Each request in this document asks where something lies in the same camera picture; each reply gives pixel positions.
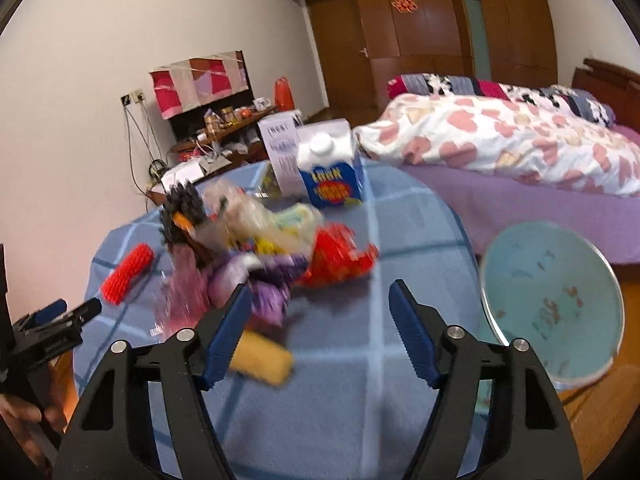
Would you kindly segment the person's left hand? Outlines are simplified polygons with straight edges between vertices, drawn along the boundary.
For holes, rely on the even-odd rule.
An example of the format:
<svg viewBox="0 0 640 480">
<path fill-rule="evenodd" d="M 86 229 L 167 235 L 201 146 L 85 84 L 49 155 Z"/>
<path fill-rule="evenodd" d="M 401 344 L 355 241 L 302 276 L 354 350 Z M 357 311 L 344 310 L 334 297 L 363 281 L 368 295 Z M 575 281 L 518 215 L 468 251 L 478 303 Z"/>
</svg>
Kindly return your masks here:
<svg viewBox="0 0 640 480">
<path fill-rule="evenodd" d="M 13 437 L 21 445 L 25 454 L 43 473 L 48 474 L 51 470 L 50 460 L 35 441 L 29 431 L 30 425 L 38 425 L 41 419 L 45 418 L 51 427 L 62 434 L 68 421 L 64 414 L 63 393 L 60 385 L 54 376 L 54 366 L 48 365 L 50 374 L 50 404 L 40 410 L 17 396 L 2 393 L 1 395 L 1 416 L 11 430 Z"/>
</svg>

